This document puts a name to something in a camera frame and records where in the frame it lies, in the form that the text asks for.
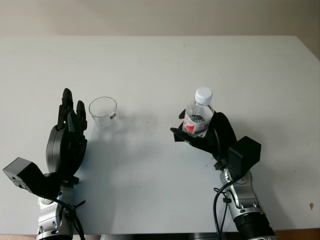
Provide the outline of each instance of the clear plastic cup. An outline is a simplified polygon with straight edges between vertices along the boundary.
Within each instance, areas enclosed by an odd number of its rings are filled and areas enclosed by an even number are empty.
[[[117,102],[108,96],[98,97],[89,105],[89,112],[98,127],[105,133],[114,133],[119,128]]]

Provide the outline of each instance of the black cable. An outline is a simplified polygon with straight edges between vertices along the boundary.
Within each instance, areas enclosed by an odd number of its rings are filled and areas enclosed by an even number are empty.
[[[224,224],[225,224],[225,220],[226,220],[226,215],[227,215],[227,209],[228,209],[228,202],[225,202],[225,208],[224,208],[224,214],[223,214],[223,218],[222,218],[222,222],[221,222],[221,228],[220,228],[220,236],[222,237],[222,233],[223,233],[223,229],[224,229]]]
[[[214,196],[214,200],[213,200],[213,219],[214,219],[214,224],[215,224],[215,229],[216,229],[216,233],[218,235],[218,239],[221,240],[222,239],[222,232],[220,231],[219,228],[219,223],[218,223],[218,217],[217,217],[217,202],[218,202],[218,198],[220,196],[221,193],[223,193],[223,191],[231,186],[232,184],[234,184],[236,181],[238,181],[238,179],[234,179],[232,181],[227,182],[225,185],[223,185],[215,194]]]
[[[71,206],[70,204],[66,204],[64,203],[63,201],[59,200],[59,199],[56,199],[56,198],[48,198],[54,202],[56,202],[57,204],[60,204],[63,208],[65,208],[68,213],[67,214],[67,218],[72,222],[75,230],[79,233],[79,237],[81,240],[85,240],[85,233],[84,233],[84,230],[82,228],[82,225],[81,225],[81,222],[77,216],[77,213],[76,213],[76,209],[78,207],[80,207],[81,205],[85,204],[86,201],[82,201],[80,202],[78,205],[75,205],[75,206]]]

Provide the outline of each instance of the floor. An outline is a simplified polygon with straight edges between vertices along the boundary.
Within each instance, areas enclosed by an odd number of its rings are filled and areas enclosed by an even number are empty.
[[[276,235],[280,240],[320,240],[320,228],[315,229],[300,229],[300,230],[283,230],[277,231]],[[99,235],[87,235],[87,240],[100,240]],[[128,238],[104,238],[104,240],[127,240]],[[178,240],[177,237],[135,237],[134,240]],[[228,233],[226,235],[227,240],[240,240],[237,233]],[[18,236],[18,235],[0,235],[0,240],[35,240],[32,236]],[[75,236],[73,240],[79,240],[79,236]]]

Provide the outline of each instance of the white table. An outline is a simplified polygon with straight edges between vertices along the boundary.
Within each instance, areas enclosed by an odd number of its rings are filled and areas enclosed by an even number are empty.
[[[251,172],[270,225],[320,227],[320,63],[293,36],[2,38],[0,167],[20,156],[47,172],[64,88],[87,109],[110,96],[121,131],[99,135],[87,112],[75,188],[85,233],[215,232],[215,160],[169,131],[202,86],[238,139],[262,144]],[[0,234],[35,234],[37,197],[2,172],[0,190]],[[236,231],[229,214],[225,230]]]

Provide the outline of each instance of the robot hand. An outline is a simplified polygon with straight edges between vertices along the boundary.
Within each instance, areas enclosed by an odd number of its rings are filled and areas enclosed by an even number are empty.
[[[85,105],[78,101],[76,112],[72,93],[64,89],[59,106],[58,122],[50,133],[46,146],[49,173],[43,174],[38,166],[21,157],[16,158],[3,172],[18,187],[39,196],[40,216],[37,240],[71,240],[75,228],[81,240],[84,231],[74,206],[74,185],[79,179],[74,174],[85,156],[87,129]]]
[[[184,116],[185,111],[179,118],[183,119]],[[228,118],[222,112],[213,114],[203,138],[190,136],[182,130],[182,126],[183,123],[178,128],[170,128],[174,140],[185,141],[192,147],[211,153],[217,161],[215,169],[220,170],[223,187],[215,188],[217,194],[213,201],[218,238],[222,238],[223,221],[219,227],[216,207],[219,195],[223,194],[225,210],[228,206],[242,240],[277,239],[252,188],[250,168],[260,160],[260,143],[247,136],[237,141]]]

